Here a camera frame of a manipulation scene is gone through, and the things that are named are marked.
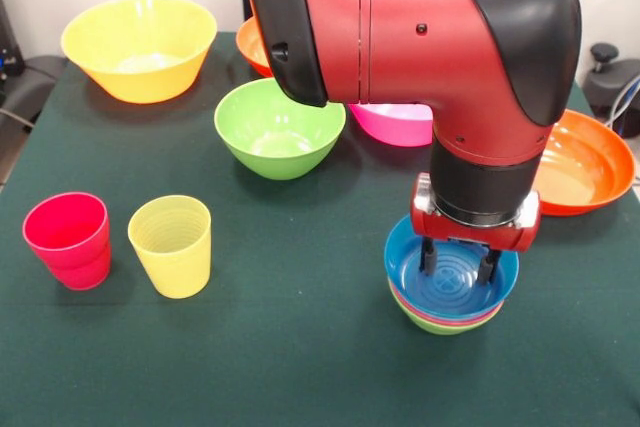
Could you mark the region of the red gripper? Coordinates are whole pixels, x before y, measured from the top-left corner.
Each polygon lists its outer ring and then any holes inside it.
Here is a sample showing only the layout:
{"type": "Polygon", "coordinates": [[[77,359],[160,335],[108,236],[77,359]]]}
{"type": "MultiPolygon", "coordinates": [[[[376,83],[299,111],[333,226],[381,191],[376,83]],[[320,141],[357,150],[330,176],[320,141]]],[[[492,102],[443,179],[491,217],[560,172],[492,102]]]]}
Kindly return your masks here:
{"type": "Polygon", "coordinates": [[[478,283],[486,285],[494,281],[501,251],[524,252],[529,249],[538,232],[541,218],[539,194],[532,190],[525,197],[515,216],[508,222],[482,225],[458,220],[445,212],[436,201],[430,175],[418,175],[410,203],[410,220],[414,232],[423,236],[421,243],[421,271],[432,275],[436,269],[436,240],[460,240],[484,245],[487,254],[481,259],[478,283]]]}

